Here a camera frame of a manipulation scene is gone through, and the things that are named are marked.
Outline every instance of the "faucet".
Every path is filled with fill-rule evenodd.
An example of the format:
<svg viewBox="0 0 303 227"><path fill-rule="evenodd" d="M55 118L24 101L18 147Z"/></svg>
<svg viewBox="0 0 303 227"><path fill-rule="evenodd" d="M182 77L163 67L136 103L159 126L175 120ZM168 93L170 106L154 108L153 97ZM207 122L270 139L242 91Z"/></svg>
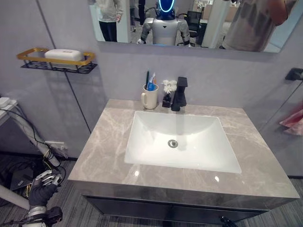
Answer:
<svg viewBox="0 0 303 227"><path fill-rule="evenodd" d="M181 106L186 106L186 99L184 90L187 87L187 78L178 77L177 90L174 95L174 99L171 104L172 111L180 111Z"/></svg>

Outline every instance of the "soap dish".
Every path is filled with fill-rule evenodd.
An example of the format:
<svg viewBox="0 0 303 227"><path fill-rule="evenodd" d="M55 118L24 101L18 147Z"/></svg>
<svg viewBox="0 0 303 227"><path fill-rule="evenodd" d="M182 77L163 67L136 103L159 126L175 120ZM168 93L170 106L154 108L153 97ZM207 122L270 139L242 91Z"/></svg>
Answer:
<svg viewBox="0 0 303 227"><path fill-rule="evenodd" d="M24 65L21 68L37 69L37 70L51 70L59 72L70 72L79 74L89 74L97 64L92 63L95 58L95 54L91 52L84 52L84 61L70 61L60 60L44 57L32 57L28 56L30 53L44 53L49 51L46 48L32 48L17 55L17 58L24 61ZM74 69L63 68L62 66L56 67L58 64L74 65Z"/></svg>

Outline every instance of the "white soap bar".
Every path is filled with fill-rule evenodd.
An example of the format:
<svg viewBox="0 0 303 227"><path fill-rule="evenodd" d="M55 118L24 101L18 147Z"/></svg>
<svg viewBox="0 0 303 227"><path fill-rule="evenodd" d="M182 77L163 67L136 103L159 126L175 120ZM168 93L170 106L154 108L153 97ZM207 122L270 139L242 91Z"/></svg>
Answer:
<svg viewBox="0 0 303 227"><path fill-rule="evenodd" d="M45 52L46 58L60 59L60 60L70 60L70 61L81 61L82 53L75 50L65 50L65 49L54 49Z"/></svg>

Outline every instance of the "blue light ring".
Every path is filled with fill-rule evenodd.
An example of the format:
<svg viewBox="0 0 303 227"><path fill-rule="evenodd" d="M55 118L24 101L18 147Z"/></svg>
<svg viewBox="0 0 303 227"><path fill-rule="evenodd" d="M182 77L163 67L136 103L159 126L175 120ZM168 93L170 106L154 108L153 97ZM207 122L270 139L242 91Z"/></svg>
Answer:
<svg viewBox="0 0 303 227"><path fill-rule="evenodd" d="M174 6L174 4L175 4L175 0L172 0L171 6L170 6L170 8L169 8L168 10L164 10L164 9L162 8L161 0L159 0L159 4L160 4L161 10L162 10L164 13L167 13L167 12L170 12L171 9L173 8L173 6Z"/></svg>

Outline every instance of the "white basin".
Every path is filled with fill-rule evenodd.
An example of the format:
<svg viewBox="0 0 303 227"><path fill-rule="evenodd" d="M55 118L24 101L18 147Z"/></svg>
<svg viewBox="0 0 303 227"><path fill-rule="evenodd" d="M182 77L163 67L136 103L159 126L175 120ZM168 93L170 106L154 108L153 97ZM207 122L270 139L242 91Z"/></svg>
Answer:
<svg viewBox="0 0 303 227"><path fill-rule="evenodd" d="M219 118L135 112L125 162L241 173Z"/></svg>

